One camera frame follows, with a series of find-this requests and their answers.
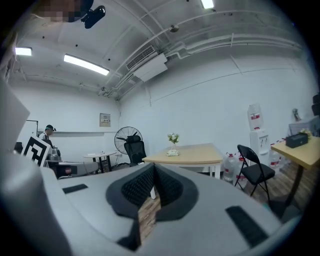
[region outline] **pipe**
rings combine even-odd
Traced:
[[[167,4],[170,4],[172,2],[175,2],[176,0],[171,0],[171,1],[168,1],[168,2],[165,2],[161,5],[159,5],[158,7],[152,9],[151,11],[147,12],[146,14],[144,14],[143,16],[141,16],[139,18],[139,20],[137,20],[136,22],[134,22],[133,24],[131,24],[116,40],[115,42],[112,44],[112,46],[108,49],[108,51],[104,54],[103,56],[103,59],[102,59],[102,62],[105,61],[105,59],[107,58],[107,56],[113,51],[114,47],[120,42],[120,40],[129,32],[131,31],[132,27],[137,24],[138,22],[140,22],[140,20],[142,20],[144,17],[148,16],[150,13],[153,13],[154,11],[156,11],[157,9],[160,9],[162,7],[164,7],[165,5]]]
[[[108,98],[114,92],[114,90],[116,90],[118,92],[122,88],[122,86],[125,85],[127,82],[129,82],[129,80],[134,76],[133,73],[129,72],[128,74],[130,74],[128,77],[126,77],[124,80],[118,82],[115,87],[111,88],[111,90],[107,94]]]
[[[232,35],[231,35],[231,44],[230,44],[230,48],[232,47],[232,43],[234,42],[234,33],[232,33]]]
[[[143,6],[142,3],[140,3],[138,0],[133,0],[144,12],[148,12],[148,10]],[[159,23],[159,21],[151,14],[149,13],[149,17],[151,19],[153,19],[153,21],[157,24],[157,26],[161,29],[161,30],[164,30],[164,28],[161,26],[161,24]],[[164,33],[165,37],[168,39],[168,41],[170,42],[170,38],[169,36],[167,35],[167,33]]]
[[[192,44],[188,45],[185,49],[186,50],[190,50],[192,48],[195,48],[195,47],[198,47],[198,46],[201,46],[201,45],[205,45],[205,44],[208,44],[208,43],[212,43],[212,42],[217,42],[217,41],[221,41],[221,40],[228,40],[228,39],[232,40],[232,38],[233,39],[236,39],[236,38],[271,39],[271,40],[275,40],[275,41],[289,43],[289,44],[292,44],[292,45],[298,45],[296,42],[293,42],[291,40],[284,39],[284,38],[281,38],[281,37],[277,37],[277,36],[261,35],[261,34],[234,34],[233,36],[232,35],[223,35],[223,36],[218,36],[218,37],[202,40],[202,41],[199,41],[199,42],[195,42],[195,43],[192,43]]]
[[[155,35],[154,31],[142,20],[140,19],[132,10],[130,10],[128,7],[126,7],[124,4],[122,4],[121,2],[117,1],[117,0],[112,0],[115,4],[121,6],[123,9],[125,9],[128,13],[130,13],[136,20],[138,20],[139,22],[141,22],[147,30],[149,30],[151,32],[152,35]]]
[[[216,30],[222,30],[224,27],[229,27],[229,28],[234,28],[234,27],[242,27],[242,26],[253,26],[253,27],[263,27],[263,28],[266,28],[266,29],[275,29],[275,30],[281,30],[285,33],[291,33],[285,29],[282,29],[280,27],[276,27],[276,26],[271,26],[271,25],[263,25],[263,24],[258,24],[258,23],[248,23],[248,22],[239,22],[239,23],[234,23],[234,24],[230,24],[230,23],[224,23],[224,24],[218,24],[218,25],[213,25],[213,26],[208,26],[208,27],[205,27],[205,28],[202,28],[202,29],[199,29],[197,31],[193,31],[193,32],[190,32],[188,34],[185,34],[179,38],[176,39],[176,43],[174,45],[177,45],[179,43],[182,43],[181,41],[182,40],[189,40],[193,37],[197,37],[199,35],[202,35],[202,34],[205,34],[205,33],[208,33],[208,32],[212,32],[212,31],[216,31]]]
[[[276,15],[272,15],[269,13],[265,13],[265,12],[261,12],[261,11],[251,11],[251,10],[226,10],[226,11],[216,11],[216,12],[210,12],[210,13],[205,13],[202,15],[198,15],[186,20],[183,20],[179,23],[177,23],[176,25],[181,25],[183,23],[192,21],[194,19],[200,18],[200,17],[204,17],[204,16],[208,16],[208,15],[217,15],[217,14],[227,14],[227,13],[254,13],[254,14],[263,14],[263,15],[268,15],[268,16],[272,16],[272,17],[276,17],[278,18],[278,16]],[[143,44],[141,44],[137,49],[135,49],[135,51],[133,51],[133,53],[131,53],[124,61],[123,63],[115,70],[115,73],[119,71],[119,69],[137,52],[139,51],[142,47],[144,47],[146,44],[148,44],[149,42],[151,42],[153,39],[158,38],[158,36],[162,35],[163,33],[165,33],[166,31],[170,30],[171,27],[165,28],[164,30],[160,31],[159,33],[157,33],[156,35],[154,35],[153,37],[151,37],[150,39],[148,39],[147,41],[145,41]],[[106,81],[105,86],[110,82],[110,80],[112,79],[113,74],[110,76],[110,78]]]
[[[262,43],[262,44],[270,44],[270,45],[274,45],[274,46],[285,46],[285,47],[288,47],[288,48],[294,48],[294,46],[291,45],[291,44],[280,43],[280,42],[272,42],[272,41],[269,41],[269,40],[238,40],[238,41],[234,40],[233,43],[232,43],[232,46],[239,45],[239,44],[249,45],[249,44],[252,44],[252,43]],[[201,48],[197,48],[197,49],[194,49],[194,50],[187,50],[187,53],[188,54],[194,54],[194,53],[197,53],[197,52],[202,51],[202,50],[213,49],[213,48],[218,47],[218,46],[230,46],[230,45],[231,45],[231,42],[221,42],[221,43],[216,43],[216,44],[203,46]]]
[[[221,47],[229,47],[231,43],[227,43],[227,44],[222,44],[222,45],[218,45],[218,46],[214,46],[214,47],[207,47],[207,48],[204,48],[204,49],[201,49],[201,50],[198,50],[198,51],[195,51],[193,52],[192,54],[188,54],[186,56],[181,56],[180,53],[178,51],[175,51],[175,52],[172,52],[168,55],[166,55],[166,57],[169,57],[169,56],[173,56],[173,55],[177,55],[178,58],[180,60],[184,59],[184,58],[187,58],[187,57],[190,57],[191,55],[193,54],[197,54],[197,53],[200,53],[200,52],[204,52],[204,51],[207,51],[207,50],[211,50],[211,49],[215,49],[215,48],[221,48]],[[279,45],[277,43],[275,44],[271,44],[271,43],[237,43],[237,42],[233,42],[232,46],[271,46],[271,47],[280,47],[280,48],[286,48],[286,49],[291,49],[291,50],[301,50],[301,48],[296,48],[294,46],[291,46],[291,45],[287,45],[287,46],[284,46],[284,44],[282,45]],[[129,93],[133,88],[135,88],[137,85],[139,85],[139,82],[136,83],[134,86],[132,86],[131,88],[129,88],[127,91],[125,91],[122,95],[120,95],[118,97],[118,100],[120,100],[123,96],[125,96],[127,93]]]

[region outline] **flower vase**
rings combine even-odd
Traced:
[[[180,152],[177,150],[176,144],[173,143],[171,149],[166,153],[168,157],[176,157],[180,155]]]

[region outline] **shelf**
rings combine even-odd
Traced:
[[[44,130],[38,130],[38,134],[43,133]],[[116,131],[54,131],[53,134],[115,134]]]

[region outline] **chair backrest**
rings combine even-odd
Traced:
[[[126,142],[124,148],[130,158],[130,163],[141,163],[142,159],[147,157],[143,141]]]
[[[248,166],[246,159],[249,159],[250,161],[259,165],[260,172],[261,172],[260,176],[262,176],[264,179],[265,175],[264,175],[264,172],[262,171],[260,160],[259,160],[259,157],[257,156],[257,154],[248,146],[238,145],[237,148],[238,148],[241,156],[244,158],[244,163],[243,163],[242,167],[244,166],[244,164],[246,164],[246,166]]]
[[[244,159],[249,159],[250,161],[260,165],[257,154],[250,147],[238,145],[237,148]]]

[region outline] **black folding chair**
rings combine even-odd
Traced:
[[[268,202],[270,201],[270,197],[269,197],[269,192],[268,192],[268,186],[266,181],[271,179],[273,176],[275,176],[275,171],[273,169],[271,169],[269,166],[266,166],[263,163],[260,163],[258,156],[256,155],[256,153],[247,146],[242,146],[242,145],[238,145],[237,146],[241,156],[244,158],[241,170],[240,170],[240,174],[238,176],[238,179],[236,180],[236,183],[234,186],[237,185],[238,180],[241,176],[241,173],[243,174],[243,176],[245,176],[247,178],[247,180],[254,185],[254,189],[250,194],[250,197],[254,194],[257,186],[259,185],[267,194],[268,196]],[[249,166],[247,164],[246,159],[249,159],[250,161],[256,163],[254,165]]]

